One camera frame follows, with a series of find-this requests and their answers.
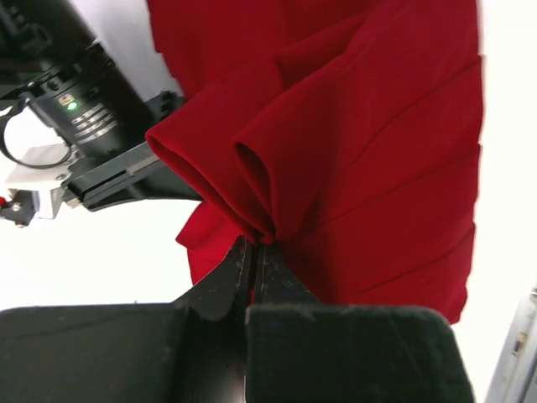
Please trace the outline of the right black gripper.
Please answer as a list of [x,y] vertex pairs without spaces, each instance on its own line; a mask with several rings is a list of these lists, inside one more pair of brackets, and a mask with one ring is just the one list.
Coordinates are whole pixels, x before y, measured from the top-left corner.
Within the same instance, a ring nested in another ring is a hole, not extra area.
[[167,91],[143,100],[67,1],[2,2],[1,123],[30,109],[63,140],[65,202],[197,200],[145,139],[183,102]]

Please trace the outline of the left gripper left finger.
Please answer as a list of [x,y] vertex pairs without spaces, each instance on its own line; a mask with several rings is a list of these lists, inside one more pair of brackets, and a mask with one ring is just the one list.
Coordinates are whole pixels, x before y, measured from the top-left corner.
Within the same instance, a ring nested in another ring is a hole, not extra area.
[[252,247],[168,303],[1,314],[4,402],[242,402]]

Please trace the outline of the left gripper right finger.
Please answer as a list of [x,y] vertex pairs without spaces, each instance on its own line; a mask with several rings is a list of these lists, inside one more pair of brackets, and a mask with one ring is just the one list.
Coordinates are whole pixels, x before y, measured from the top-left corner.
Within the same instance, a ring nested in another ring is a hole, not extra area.
[[330,306],[258,251],[246,314],[249,402],[471,402],[454,333],[418,306]]

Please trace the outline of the red pleated skirt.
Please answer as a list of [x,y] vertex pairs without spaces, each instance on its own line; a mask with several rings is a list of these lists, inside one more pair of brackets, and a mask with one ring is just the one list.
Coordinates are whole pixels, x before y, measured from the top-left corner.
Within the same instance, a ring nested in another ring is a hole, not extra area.
[[458,322],[482,127],[473,1],[151,1],[185,105],[147,133],[201,196],[177,238],[201,281],[278,243],[322,301]]

